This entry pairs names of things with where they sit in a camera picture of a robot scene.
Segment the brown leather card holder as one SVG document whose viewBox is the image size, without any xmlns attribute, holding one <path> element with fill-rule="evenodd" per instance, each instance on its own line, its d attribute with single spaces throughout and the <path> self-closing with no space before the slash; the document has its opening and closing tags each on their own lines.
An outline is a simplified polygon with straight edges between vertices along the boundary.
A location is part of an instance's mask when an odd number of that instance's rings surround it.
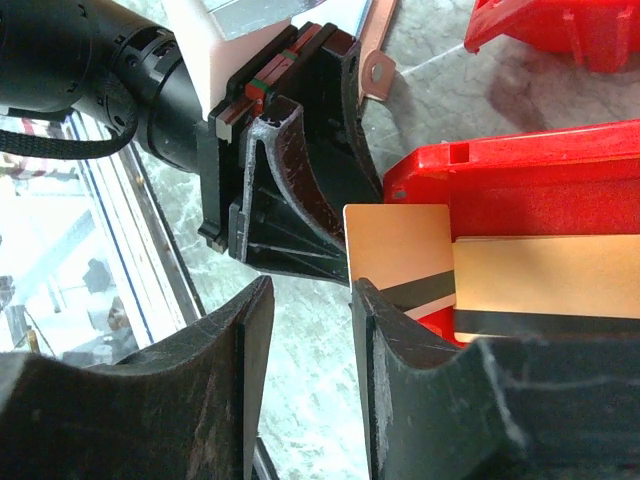
<svg viewBox="0 0 640 480">
<path fill-rule="evenodd" d="M 365 5 L 358 29 L 361 43 L 359 62 L 360 100 L 385 101 L 390 92 L 396 63 L 381 48 L 393 17 L 396 0 L 373 0 Z"/>
</svg>

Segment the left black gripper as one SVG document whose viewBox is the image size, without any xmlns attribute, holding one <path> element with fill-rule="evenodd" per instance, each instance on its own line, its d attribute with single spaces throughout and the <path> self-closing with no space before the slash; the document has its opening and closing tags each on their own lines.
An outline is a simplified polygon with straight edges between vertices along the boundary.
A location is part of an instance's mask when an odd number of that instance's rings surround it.
<svg viewBox="0 0 640 480">
<path fill-rule="evenodd" d="M 342 210 L 382 200 L 359 54 L 333 24 L 289 26 L 231 77 L 197 135 L 210 247 L 263 273 L 348 283 Z"/>
</svg>

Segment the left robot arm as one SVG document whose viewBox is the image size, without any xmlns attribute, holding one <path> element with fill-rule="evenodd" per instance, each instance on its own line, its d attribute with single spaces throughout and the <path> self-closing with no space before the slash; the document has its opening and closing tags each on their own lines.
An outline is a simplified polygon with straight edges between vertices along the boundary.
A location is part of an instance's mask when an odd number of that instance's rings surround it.
<svg viewBox="0 0 640 480">
<path fill-rule="evenodd" d="M 208 245 L 257 270 L 346 283 L 343 209 L 382 186 L 359 111 L 359 41 L 336 25 L 279 26 L 202 107 L 176 35 L 111 1 L 5 1 L 1 104 L 77 110 L 107 140 L 3 132 L 3 151 L 100 158 L 137 141 L 200 178 Z"/>
</svg>

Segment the gold magnetic stripe card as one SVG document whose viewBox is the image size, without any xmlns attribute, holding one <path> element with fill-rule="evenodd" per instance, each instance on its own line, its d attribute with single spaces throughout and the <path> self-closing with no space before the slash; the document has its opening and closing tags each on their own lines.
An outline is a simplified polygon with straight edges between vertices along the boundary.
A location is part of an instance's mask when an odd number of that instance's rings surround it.
<svg viewBox="0 0 640 480">
<path fill-rule="evenodd" d="M 349 280 L 369 280 L 414 319 L 455 304 L 449 207 L 350 204 L 343 210 Z"/>
</svg>

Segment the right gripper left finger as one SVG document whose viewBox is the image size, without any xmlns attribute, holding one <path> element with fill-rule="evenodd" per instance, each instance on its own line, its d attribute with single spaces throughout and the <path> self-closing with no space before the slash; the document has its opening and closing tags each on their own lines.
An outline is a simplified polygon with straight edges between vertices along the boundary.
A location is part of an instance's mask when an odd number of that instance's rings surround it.
<svg viewBox="0 0 640 480">
<path fill-rule="evenodd" d="M 1 357 L 5 479 L 271 479 L 258 435 L 274 321 L 262 276 L 114 365 Z"/>
</svg>

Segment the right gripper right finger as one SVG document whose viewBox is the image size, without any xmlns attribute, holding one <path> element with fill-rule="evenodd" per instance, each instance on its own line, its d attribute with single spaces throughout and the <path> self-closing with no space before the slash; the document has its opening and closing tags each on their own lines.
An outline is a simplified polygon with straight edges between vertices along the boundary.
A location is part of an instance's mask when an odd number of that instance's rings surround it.
<svg viewBox="0 0 640 480">
<path fill-rule="evenodd" d="M 635 479 L 637 336 L 481 338 L 459 348 L 352 289 L 373 479 Z"/>
</svg>

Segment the brown item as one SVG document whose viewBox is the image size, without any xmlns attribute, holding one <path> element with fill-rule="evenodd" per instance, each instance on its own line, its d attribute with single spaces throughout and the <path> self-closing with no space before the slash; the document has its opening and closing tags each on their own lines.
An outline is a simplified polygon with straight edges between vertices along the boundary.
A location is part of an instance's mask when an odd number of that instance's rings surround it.
<svg viewBox="0 0 640 480">
<path fill-rule="evenodd" d="M 636 334 L 639 237 L 466 237 L 453 244 L 454 337 Z"/>
</svg>

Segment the red bin front pair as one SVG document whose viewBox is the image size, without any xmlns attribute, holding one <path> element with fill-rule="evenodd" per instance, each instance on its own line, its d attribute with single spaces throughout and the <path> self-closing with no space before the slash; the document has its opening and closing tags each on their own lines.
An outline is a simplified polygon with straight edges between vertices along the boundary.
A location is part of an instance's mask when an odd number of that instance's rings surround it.
<svg viewBox="0 0 640 480">
<path fill-rule="evenodd" d="M 621 70 L 639 51 L 639 3 L 627 1 L 477 1 L 464 38 L 470 53 L 506 35 L 540 51 L 568 53 L 597 73 Z"/>
</svg>

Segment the red bin pair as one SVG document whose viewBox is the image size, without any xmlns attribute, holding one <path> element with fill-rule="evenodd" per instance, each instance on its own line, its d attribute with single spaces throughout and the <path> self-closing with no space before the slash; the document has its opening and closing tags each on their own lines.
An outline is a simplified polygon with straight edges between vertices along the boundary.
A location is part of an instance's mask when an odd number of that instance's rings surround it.
<svg viewBox="0 0 640 480">
<path fill-rule="evenodd" d="M 597 73 L 621 70 L 639 51 L 639 3 L 627 1 L 477 1 L 464 38 L 470 53 L 506 35 L 540 51 L 568 53 Z"/>
<path fill-rule="evenodd" d="M 384 195 L 448 206 L 452 248 L 466 237 L 639 237 L 639 124 L 424 146 L 386 173 Z M 455 339 L 455 304 L 415 320 L 457 346 L 485 337 Z"/>
</svg>

